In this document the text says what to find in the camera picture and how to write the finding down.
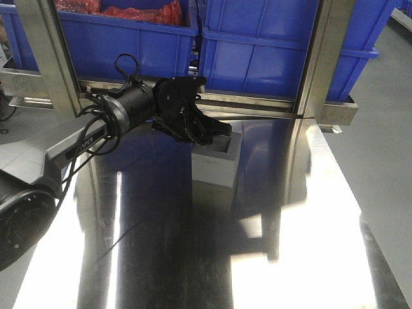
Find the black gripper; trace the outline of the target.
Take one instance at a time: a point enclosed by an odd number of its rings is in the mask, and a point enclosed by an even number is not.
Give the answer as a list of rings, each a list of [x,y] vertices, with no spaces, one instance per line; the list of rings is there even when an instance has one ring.
[[[198,88],[206,84],[201,76],[160,79],[153,88],[156,112],[152,128],[177,142],[212,144],[212,136],[230,136],[231,125],[204,115],[196,106]]]

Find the black and gray arm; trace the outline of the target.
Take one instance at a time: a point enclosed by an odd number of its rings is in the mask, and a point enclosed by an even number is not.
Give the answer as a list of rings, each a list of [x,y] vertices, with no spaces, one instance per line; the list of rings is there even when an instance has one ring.
[[[123,86],[85,94],[79,116],[55,129],[1,146],[1,268],[15,263],[47,232],[84,152],[106,155],[105,143],[148,120],[179,142],[209,145],[232,128],[196,106],[205,77],[130,76]],[[68,168],[70,176],[63,176]]]

